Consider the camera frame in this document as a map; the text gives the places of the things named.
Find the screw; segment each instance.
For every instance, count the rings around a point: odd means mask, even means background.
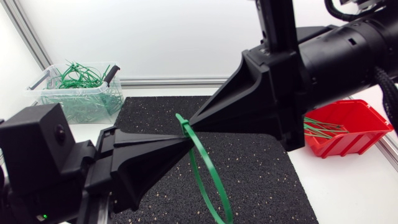
[[[113,213],[113,212],[109,211],[109,212],[108,212],[108,215],[109,215],[109,217],[110,217],[111,219],[114,218],[114,213]]]
[[[67,135],[65,134],[65,129],[61,124],[58,124],[55,127],[55,138],[57,139],[59,144],[63,144],[65,142],[65,139],[67,138]]]
[[[257,9],[258,9],[258,10],[261,10],[260,0],[257,0],[257,1],[256,1],[256,5],[257,5]]]
[[[268,49],[260,49],[260,52],[266,55],[270,55],[271,53],[269,52]]]

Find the white table surface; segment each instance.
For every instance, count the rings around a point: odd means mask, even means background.
[[[199,96],[212,95],[215,91],[216,88],[176,88],[124,90],[123,93],[124,96]],[[368,98],[373,98],[377,102],[373,91],[354,97],[368,103],[371,103]],[[90,139],[96,144],[100,130],[110,125],[73,124],[70,127],[76,141]],[[361,156],[348,154],[322,159],[314,156],[309,147],[288,155],[319,223],[398,223],[398,173],[376,146]]]

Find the zip tie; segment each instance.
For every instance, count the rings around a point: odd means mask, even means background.
[[[202,156],[203,161],[205,161],[207,169],[209,170],[211,178],[213,178],[213,182],[216,185],[216,188],[220,195],[220,199],[223,203],[224,212],[225,212],[225,216],[226,216],[226,223],[232,224],[233,223],[233,214],[232,214],[231,205],[229,204],[228,196],[226,195],[223,183],[221,182],[221,179],[218,176],[216,168],[214,167],[213,163],[211,162],[211,159],[210,159],[209,155],[207,154],[205,148],[203,147],[202,143],[200,142],[198,136],[195,134],[195,132],[189,125],[189,121],[186,119],[183,119],[182,116],[179,115],[178,113],[175,114],[175,116],[180,121],[182,132],[184,133],[185,137],[192,139],[192,141],[193,141],[193,143],[195,143],[195,146],[197,147],[200,155]],[[193,148],[189,151],[189,156],[191,158],[193,173],[195,174],[195,178],[197,180],[200,193],[203,196],[203,199],[205,200],[207,208],[209,209],[211,215],[213,216],[213,218],[216,220],[216,222],[218,224],[225,224],[225,222],[217,214],[216,210],[214,209],[214,206],[211,204],[211,201],[210,201],[209,197],[207,196],[205,186],[203,185],[203,182],[201,181],[201,178],[199,175],[199,170],[198,170],[197,162],[195,160],[195,155],[193,153]]]

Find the speckled mat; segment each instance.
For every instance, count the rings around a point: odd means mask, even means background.
[[[208,96],[127,98],[115,125],[127,133],[182,134],[175,113],[189,119]],[[282,146],[263,134],[198,133],[224,183],[235,223],[318,223]],[[195,151],[202,181],[219,214],[221,200]],[[115,223],[214,223],[186,155]]]

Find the red storage bin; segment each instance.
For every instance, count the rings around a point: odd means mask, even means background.
[[[325,123],[340,124],[349,133],[331,139],[305,136],[315,155],[322,158],[349,153],[363,154],[394,128],[363,100],[340,100],[308,112],[308,118]]]

